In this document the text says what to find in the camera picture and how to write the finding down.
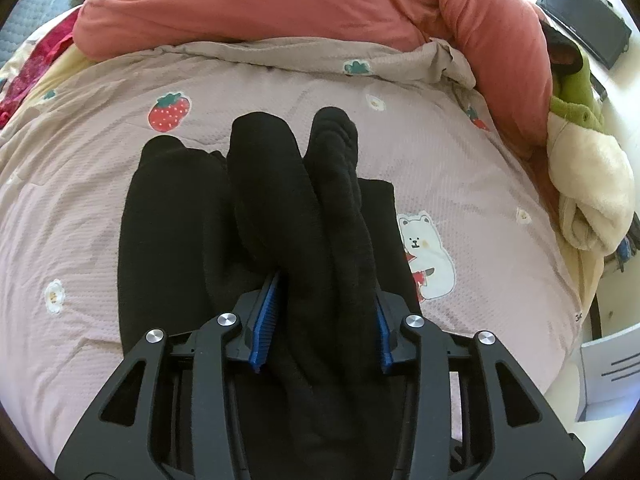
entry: bed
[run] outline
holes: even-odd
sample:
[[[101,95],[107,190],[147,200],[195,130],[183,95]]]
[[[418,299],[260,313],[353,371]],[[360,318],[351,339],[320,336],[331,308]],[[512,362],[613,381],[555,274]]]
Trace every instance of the bed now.
[[[0,375],[11,378],[0,400],[51,470],[122,359],[118,235],[142,147],[169,132],[225,153],[232,121],[254,110],[284,118],[304,151],[315,111],[345,109],[360,131],[358,175],[394,184],[423,314],[451,332],[491,329],[548,388],[602,255],[577,253],[554,229],[532,173],[498,134],[503,111],[475,90],[473,49],[435,38],[410,52],[325,38],[174,43],[97,64],[81,41],[66,47],[0,132]],[[169,128],[152,118],[167,96],[188,103]],[[429,269],[415,236],[436,240],[445,262],[435,288],[420,282]]]

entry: polar bear print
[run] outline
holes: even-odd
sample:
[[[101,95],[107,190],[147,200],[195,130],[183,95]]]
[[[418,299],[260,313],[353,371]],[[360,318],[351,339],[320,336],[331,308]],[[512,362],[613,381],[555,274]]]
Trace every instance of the polar bear print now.
[[[418,301],[449,294],[456,285],[456,269],[431,217],[426,211],[414,216],[400,214],[398,227],[414,276]]]

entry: black cloth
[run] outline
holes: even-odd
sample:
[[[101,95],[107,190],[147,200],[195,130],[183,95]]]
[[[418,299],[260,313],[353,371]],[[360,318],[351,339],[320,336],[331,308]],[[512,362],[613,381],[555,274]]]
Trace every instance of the black cloth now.
[[[584,60],[577,43],[542,20],[540,25],[545,35],[546,50],[549,54],[552,72],[559,76],[580,72]]]
[[[120,227],[118,316],[124,353],[149,329],[197,330],[262,285],[235,229],[220,153],[151,139],[133,175]]]
[[[268,363],[236,380],[254,480],[392,475],[404,381],[380,371],[376,280],[419,307],[393,187],[358,180],[357,154],[338,108],[316,114],[304,158],[283,120],[256,112],[234,121],[226,165],[162,136],[132,179],[118,262],[125,352],[150,328],[196,330],[272,270],[287,276]]]

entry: strawberry print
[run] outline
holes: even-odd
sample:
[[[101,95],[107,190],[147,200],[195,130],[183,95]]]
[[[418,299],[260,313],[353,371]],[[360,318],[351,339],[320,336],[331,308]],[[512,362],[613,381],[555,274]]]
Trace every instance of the strawberry print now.
[[[466,114],[468,115],[469,119],[471,119],[471,122],[478,128],[486,132],[490,131],[489,127],[484,123],[484,121],[480,117],[478,117],[478,112],[476,112],[476,110],[471,106],[467,109]]]
[[[191,108],[191,101],[180,92],[167,94],[149,112],[149,126],[156,132],[165,134],[174,128],[187,116]]]

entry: green cloth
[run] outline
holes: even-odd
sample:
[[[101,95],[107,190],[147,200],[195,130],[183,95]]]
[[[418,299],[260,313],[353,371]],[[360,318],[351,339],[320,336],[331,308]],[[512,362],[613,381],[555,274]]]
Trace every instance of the green cloth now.
[[[584,61],[580,72],[567,76],[553,74],[554,95],[549,109],[578,126],[603,134],[604,118],[591,89],[589,57],[582,49],[580,52]]]

